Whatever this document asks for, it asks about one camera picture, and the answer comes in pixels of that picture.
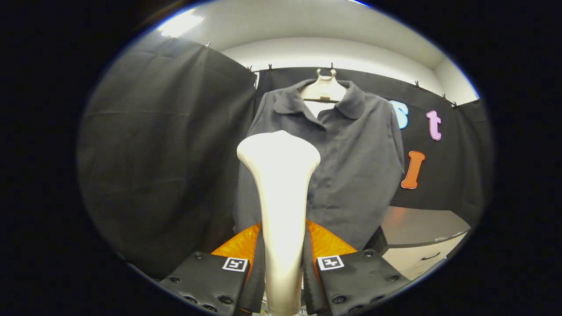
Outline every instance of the orange letter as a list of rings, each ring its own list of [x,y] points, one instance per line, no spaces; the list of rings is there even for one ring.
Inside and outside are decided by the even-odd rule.
[[[410,151],[408,157],[410,157],[410,166],[406,179],[402,181],[401,185],[404,189],[415,189],[418,187],[418,175],[420,174],[422,161],[425,160],[425,155],[419,151]]]

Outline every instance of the shirt collar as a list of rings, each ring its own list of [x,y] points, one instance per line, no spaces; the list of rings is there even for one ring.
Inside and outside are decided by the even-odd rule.
[[[303,112],[306,107],[300,92],[306,85],[315,82],[316,79],[307,79],[292,85],[283,91],[281,97],[273,104],[273,109],[279,114],[290,114]],[[365,92],[351,81],[338,80],[338,83],[347,88],[342,100],[335,107],[346,117],[358,119],[364,110]]]

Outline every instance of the black curtain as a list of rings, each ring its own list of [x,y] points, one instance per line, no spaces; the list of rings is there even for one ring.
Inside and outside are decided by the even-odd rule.
[[[254,114],[264,93],[316,78],[316,67],[294,67],[260,71]],[[329,75],[329,69],[322,69]],[[425,154],[418,186],[399,186],[391,205],[415,209],[451,210],[475,227],[491,197],[493,144],[484,102],[477,100],[458,108],[433,92],[389,77],[361,71],[337,69],[338,80],[350,80],[363,91],[389,101],[404,103],[409,112],[402,131],[406,172],[408,154]],[[429,133],[426,114],[436,111],[441,119],[441,139]]]
[[[233,237],[255,79],[212,48],[153,32],[91,94],[77,153],[83,199],[103,238],[150,277]]]

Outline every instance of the white wall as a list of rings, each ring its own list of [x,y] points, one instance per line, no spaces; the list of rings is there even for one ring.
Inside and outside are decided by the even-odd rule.
[[[221,51],[252,71],[285,67],[330,67],[387,76],[415,84],[442,95],[435,72],[422,64],[387,49],[349,40],[292,37],[263,40]]]
[[[445,58],[435,68],[435,74],[447,100],[460,105],[477,99],[476,90],[468,78],[449,58]]]

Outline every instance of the clothes hanger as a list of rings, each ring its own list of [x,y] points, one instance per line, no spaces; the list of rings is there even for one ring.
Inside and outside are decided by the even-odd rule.
[[[336,70],[331,69],[331,76],[321,76],[320,69],[316,71],[318,80],[304,87],[301,97],[305,101],[337,103],[343,99],[347,88],[336,81]]]

